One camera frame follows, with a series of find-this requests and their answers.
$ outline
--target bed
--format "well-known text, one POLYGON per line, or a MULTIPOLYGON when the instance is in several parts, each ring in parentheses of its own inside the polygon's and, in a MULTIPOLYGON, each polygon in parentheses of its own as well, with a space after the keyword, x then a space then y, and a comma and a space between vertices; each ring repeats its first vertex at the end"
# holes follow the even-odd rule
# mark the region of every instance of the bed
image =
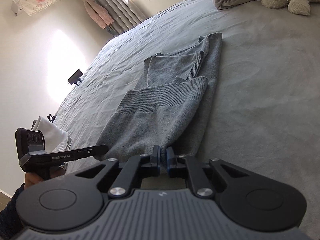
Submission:
MULTIPOLYGON (((72 148, 95 145, 143 60, 223 35, 218 86, 197 157, 221 158, 296 187, 307 199, 300 226, 320 237, 320 5, 311 16, 260 1, 216 10, 185 0, 109 41, 57 111, 72 148)), ((97 162, 69 163, 72 172, 97 162)))

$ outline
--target sweater sleeve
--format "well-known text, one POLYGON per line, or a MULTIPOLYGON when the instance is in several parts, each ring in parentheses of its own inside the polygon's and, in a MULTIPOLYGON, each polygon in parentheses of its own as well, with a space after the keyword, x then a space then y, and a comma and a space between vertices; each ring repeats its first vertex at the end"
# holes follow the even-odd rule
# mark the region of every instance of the sweater sleeve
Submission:
POLYGON ((0 239, 8 240, 19 233, 23 225, 16 211, 16 200, 24 189, 24 183, 14 193, 6 208, 0 212, 0 239))

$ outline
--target round black pad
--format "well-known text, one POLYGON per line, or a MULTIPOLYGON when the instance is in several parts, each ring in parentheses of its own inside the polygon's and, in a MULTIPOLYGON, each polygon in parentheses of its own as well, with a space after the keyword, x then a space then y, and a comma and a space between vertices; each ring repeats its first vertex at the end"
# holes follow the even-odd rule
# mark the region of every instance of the round black pad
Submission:
POLYGON ((283 197, 273 190, 257 189, 247 195, 247 201, 254 208, 273 210, 282 205, 283 197))
POLYGON ((24 225, 46 231, 77 228, 93 219, 103 199, 91 179, 74 175, 46 180, 24 190, 16 209, 24 225))
POLYGON ((70 190, 53 189, 40 196, 40 204, 50 210, 63 210, 76 202, 77 196, 70 190))
POLYGON ((230 180, 219 202, 221 210, 231 220, 264 232, 298 226, 307 208, 298 190, 257 174, 230 180))

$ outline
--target gray curtain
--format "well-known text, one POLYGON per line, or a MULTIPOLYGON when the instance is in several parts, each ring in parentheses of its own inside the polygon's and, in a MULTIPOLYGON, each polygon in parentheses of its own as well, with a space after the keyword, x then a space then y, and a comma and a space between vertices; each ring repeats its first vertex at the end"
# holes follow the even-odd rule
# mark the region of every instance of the gray curtain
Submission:
POLYGON ((134 3, 130 0, 126 3, 124 0, 93 0, 94 2, 103 6, 109 13, 109 15, 114 19, 114 23, 111 24, 111 27, 122 34, 147 18, 139 10, 134 3))

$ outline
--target gray knit sweater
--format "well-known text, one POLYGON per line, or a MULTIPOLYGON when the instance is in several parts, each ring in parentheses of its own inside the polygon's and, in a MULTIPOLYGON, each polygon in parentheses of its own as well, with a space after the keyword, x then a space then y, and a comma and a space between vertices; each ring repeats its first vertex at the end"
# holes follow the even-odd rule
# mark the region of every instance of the gray knit sweater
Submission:
POLYGON ((134 90, 127 91, 103 129, 97 145, 110 150, 97 159, 125 162, 137 154, 151 154, 173 146, 176 154, 195 155, 208 121, 217 84, 222 34, 200 37, 199 42, 144 61, 134 90))

